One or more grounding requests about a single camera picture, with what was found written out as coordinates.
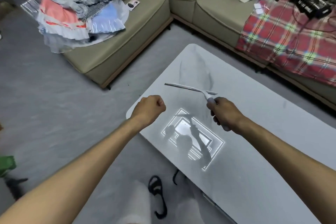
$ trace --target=floor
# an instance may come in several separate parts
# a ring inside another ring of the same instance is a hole
[[[195,43],[336,128],[336,119],[323,106],[272,74],[259,74],[248,62],[173,23],[111,84],[101,90],[79,74],[62,55],[43,43],[37,24],[22,10],[0,22],[0,154],[14,155],[15,177],[29,180],[29,191],[49,175],[98,142],[124,119],[129,107],[174,58]],[[74,223],[114,223],[129,182],[147,183],[152,175],[163,180],[168,217],[173,223],[176,203],[186,195],[183,176],[172,183],[174,166],[140,135],[135,136],[112,164]],[[230,223],[198,195],[206,223]],[[153,201],[153,209],[158,205]]]

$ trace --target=blue garment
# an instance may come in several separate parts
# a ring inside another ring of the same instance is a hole
[[[112,2],[86,23],[89,32],[93,34],[116,32],[125,28]]]

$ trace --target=green object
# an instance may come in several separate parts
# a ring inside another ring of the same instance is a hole
[[[14,156],[0,156],[0,177],[4,177],[9,170],[16,168]]]

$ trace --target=person's left arm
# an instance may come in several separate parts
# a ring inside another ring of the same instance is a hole
[[[119,128],[19,199],[0,224],[72,223],[125,145],[165,110],[160,96],[142,98]]]

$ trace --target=leather sofa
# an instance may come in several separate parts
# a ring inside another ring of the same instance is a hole
[[[335,87],[282,71],[234,49],[240,32],[253,10],[255,0],[247,3],[239,0],[139,1],[142,5],[130,13],[125,32],[103,43],[77,48],[64,54],[80,73],[101,87],[106,87],[160,31],[169,25],[173,17],[258,67],[273,71],[336,110]]]

